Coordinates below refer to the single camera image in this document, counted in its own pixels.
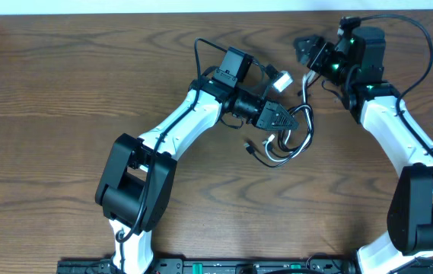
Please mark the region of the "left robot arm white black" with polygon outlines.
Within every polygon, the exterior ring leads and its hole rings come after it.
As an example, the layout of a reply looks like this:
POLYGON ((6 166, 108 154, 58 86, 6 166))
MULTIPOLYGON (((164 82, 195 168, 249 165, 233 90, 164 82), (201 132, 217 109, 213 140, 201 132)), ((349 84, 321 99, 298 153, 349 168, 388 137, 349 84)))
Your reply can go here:
POLYGON ((241 87, 257 60, 234 47, 219 66, 199 72, 186 98, 163 122, 134 138, 113 143, 95 202, 109 219, 119 273, 144 273, 154 258, 151 232, 164 214, 177 162, 191 144, 226 113, 265 131, 294 130, 295 118, 279 103, 241 87))

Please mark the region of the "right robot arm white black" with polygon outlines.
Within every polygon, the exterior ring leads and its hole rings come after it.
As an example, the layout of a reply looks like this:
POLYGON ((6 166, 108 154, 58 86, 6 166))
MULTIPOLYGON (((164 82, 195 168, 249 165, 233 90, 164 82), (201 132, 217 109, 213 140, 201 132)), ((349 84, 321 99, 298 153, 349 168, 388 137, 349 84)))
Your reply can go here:
POLYGON ((399 91, 383 79, 385 34, 377 27, 339 30, 338 43, 295 39, 297 60, 339 86, 341 101, 390 159, 398 183, 387 231, 358 249, 359 273, 414 273, 433 269, 433 141, 406 109, 399 91))

